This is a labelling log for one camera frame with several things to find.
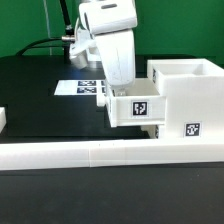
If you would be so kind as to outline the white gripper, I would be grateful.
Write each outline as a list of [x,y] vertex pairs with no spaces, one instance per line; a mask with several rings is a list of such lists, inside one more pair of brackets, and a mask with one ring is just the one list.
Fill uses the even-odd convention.
[[104,74],[112,89],[125,89],[135,81],[134,35],[131,29],[96,35]]

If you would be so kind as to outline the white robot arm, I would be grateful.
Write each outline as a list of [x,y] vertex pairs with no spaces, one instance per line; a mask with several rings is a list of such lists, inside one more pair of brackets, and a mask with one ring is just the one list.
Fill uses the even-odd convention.
[[135,80],[133,28],[137,26],[134,0],[100,0],[81,3],[82,29],[70,45],[69,58],[78,68],[87,66],[83,55],[97,50],[112,89],[128,88]]

